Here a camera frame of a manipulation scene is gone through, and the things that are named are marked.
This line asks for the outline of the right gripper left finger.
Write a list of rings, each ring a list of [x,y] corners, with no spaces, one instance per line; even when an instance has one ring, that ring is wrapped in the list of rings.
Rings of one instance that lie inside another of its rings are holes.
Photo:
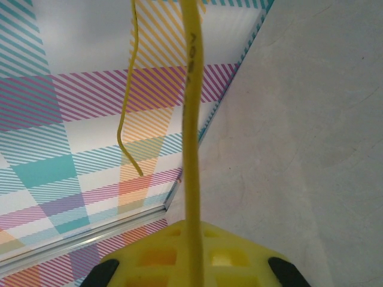
[[[185,222],[178,221],[106,256],[84,286],[187,286]]]

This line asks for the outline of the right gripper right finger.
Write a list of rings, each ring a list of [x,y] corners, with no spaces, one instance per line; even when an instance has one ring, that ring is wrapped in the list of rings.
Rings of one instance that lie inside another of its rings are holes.
[[[309,286],[283,254],[202,223],[205,286]]]

